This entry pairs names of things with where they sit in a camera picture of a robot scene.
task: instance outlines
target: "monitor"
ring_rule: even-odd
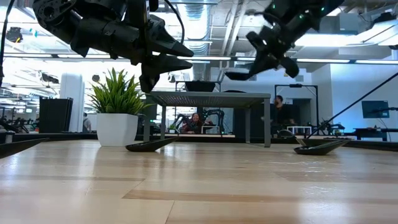
[[[388,101],[386,100],[369,100],[362,101],[363,118],[389,118],[389,111],[378,111],[388,108]]]

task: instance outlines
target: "ceiling duct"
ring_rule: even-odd
[[[178,11],[185,25],[185,37],[188,40],[206,40],[210,34],[210,7],[200,4],[179,4]],[[195,56],[208,55],[209,43],[185,42]],[[193,80],[210,80],[208,63],[194,63],[192,66]]]

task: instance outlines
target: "ceiling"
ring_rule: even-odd
[[[187,3],[191,0],[179,0],[179,2]],[[247,1],[247,0],[233,0],[233,1],[216,1],[216,0],[194,0],[195,2],[207,2],[211,4],[174,4],[182,16],[185,24],[187,37],[185,44],[188,47],[197,47],[204,45],[205,48],[201,52],[195,52],[199,55],[238,55],[245,57],[252,57],[255,51],[246,39],[246,34],[250,31],[259,32],[261,27],[266,25],[265,20],[259,16],[253,16],[255,11],[263,10],[270,0],[265,1]],[[6,6],[9,1],[2,1],[0,3],[0,21],[4,20]],[[16,1],[16,5],[9,16],[8,27],[22,28],[23,41],[19,44],[12,43],[7,40],[6,53],[15,54],[74,54],[70,47],[63,43],[58,38],[41,28],[35,20],[31,9],[33,1]],[[287,52],[288,56],[297,58],[355,58],[355,59],[380,59],[385,58],[391,54],[388,46],[380,46],[377,44],[369,44],[360,47],[340,47],[339,38],[343,35],[342,29],[356,30],[358,33],[366,30],[370,25],[370,21],[375,19],[380,13],[385,11],[395,12],[398,0],[396,1],[377,1],[377,0],[363,0],[363,1],[345,1],[341,7],[323,20],[321,34],[317,36],[318,41],[300,39],[303,44],[298,44],[297,47],[290,49]],[[153,12],[156,16],[163,18],[166,21],[166,29],[176,39],[181,37],[181,27],[177,17],[169,9],[164,2],[160,2],[160,9]],[[200,17],[192,18],[189,15],[188,8],[191,6],[201,6],[197,10],[202,10]],[[345,21],[349,20],[351,27],[348,27]],[[329,24],[339,26],[339,29],[332,30]],[[335,34],[331,39],[326,39],[322,36],[324,34]],[[97,50],[90,50],[89,54],[103,54]],[[34,94],[37,95],[56,95],[58,93],[58,86],[51,84],[53,88],[46,88],[49,85],[40,80],[41,73],[48,73],[60,79],[60,75],[66,69],[71,67],[78,68],[82,73],[88,74],[85,76],[89,83],[91,76],[99,74],[104,76],[104,72],[108,68],[116,67],[120,69],[127,69],[131,74],[139,76],[141,73],[139,67],[133,67],[127,62],[104,62],[101,60],[90,60],[90,62],[80,62],[80,59],[68,60],[63,62],[63,59],[54,60],[35,60],[34,58],[7,58],[4,62],[6,79],[5,83],[10,85],[25,85],[25,86],[40,86],[40,88],[31,88]],[[218,67],[218,62],[211,62],[207,67]],[[301,68],[306,68],[308,72],[314,71],[319,64],[301,63]],[[197,79],[195,72],[191,70],[178,71],[174,73],[177,79]],[[173,90],[174,83],[167,81],[167,74],[161,76],[160,84],[157,88],[164,88]],[[8,93],[8,97],[15,97],[16,91],[13,94]]]

